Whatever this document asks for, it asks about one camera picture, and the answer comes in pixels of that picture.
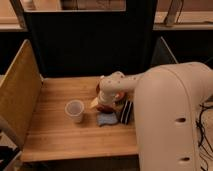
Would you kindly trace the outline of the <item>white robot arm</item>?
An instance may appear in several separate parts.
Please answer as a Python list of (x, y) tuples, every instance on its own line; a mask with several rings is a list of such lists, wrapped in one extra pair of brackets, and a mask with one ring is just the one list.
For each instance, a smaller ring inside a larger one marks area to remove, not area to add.
[(196, 120), (213, 96), (213, 69), (200, 62), (166, 64), (131, 76), (115, 72), (99, 82), (91, 105), (113, 106), (133, 92), (141, 171), (200, 171)]

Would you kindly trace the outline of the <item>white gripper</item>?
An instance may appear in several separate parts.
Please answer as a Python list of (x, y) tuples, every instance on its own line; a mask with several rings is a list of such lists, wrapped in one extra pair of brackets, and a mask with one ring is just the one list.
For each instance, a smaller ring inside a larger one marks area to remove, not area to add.
[(90, 103), (90, 108), (96, 108), (98, 104), (102, 105), (112, 105), (116, 101), (116, 94), (100, 91), (98, 98), (94, 98)]

